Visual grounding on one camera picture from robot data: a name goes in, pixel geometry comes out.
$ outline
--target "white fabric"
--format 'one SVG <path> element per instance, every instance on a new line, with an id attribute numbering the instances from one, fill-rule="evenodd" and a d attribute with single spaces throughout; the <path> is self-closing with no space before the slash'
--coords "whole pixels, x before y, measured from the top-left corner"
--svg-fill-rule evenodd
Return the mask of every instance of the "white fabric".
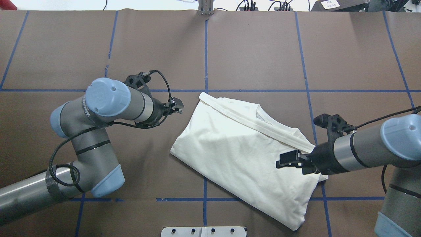
<path id="1" fill-rule="evenodd" d="M 314 148 L 297 128 L 278 123 L 259 104 L 199 96 L 193 116 L 171 154 L 291 230 L 304 222 L 320 174 L 276 169 L 279 154 Z"/>

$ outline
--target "gray robot arm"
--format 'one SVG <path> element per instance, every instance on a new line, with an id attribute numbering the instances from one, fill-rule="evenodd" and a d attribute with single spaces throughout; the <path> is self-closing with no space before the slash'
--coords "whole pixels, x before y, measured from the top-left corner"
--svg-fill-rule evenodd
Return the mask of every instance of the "gray robot arm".
<path id="1" fill-rule="evenodd" d="M 300 151 L 281 154 L 277 168 L 334 175 L 392 164 L 396 169 L 375 232 L 380 237 L 421 236 L 421 116 L 391 118 L 358 132 L 339 115 L 320 115 L 314 124 L 328 129 L 328 142 L 308 155 Z"/>
<path id="2" fill-rule="evenodd" d="M 46 172 L 0 189 L 0 225 L 87 191 L 101 197 L 120 188 L 125 179 L 105 127 L 125 119 L 135 121 L 133 127 L 152 128 L 183 108 L 169 89 L 168 103 L 151 96 L 146 83 L 153 72 L 158 71 L 131 75 L 125 83 L 98 78 L 83 97 L 54 110 L 51 126 L 71 138 L 77 160 L 64 167 L 51 163 Z"/>

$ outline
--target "white label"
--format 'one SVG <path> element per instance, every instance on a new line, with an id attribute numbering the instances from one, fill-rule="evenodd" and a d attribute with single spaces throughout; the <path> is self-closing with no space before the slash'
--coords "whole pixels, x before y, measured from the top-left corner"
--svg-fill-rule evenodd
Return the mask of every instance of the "white label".
<path id="1" fill-rule="evenodd" d="M 325 9 L 332 9 L 332 8 L 340 7 L 338 1 L 336 0 L 328 0 L 328 1 L 323 1 L 320 3 L 323 5 Z"/>

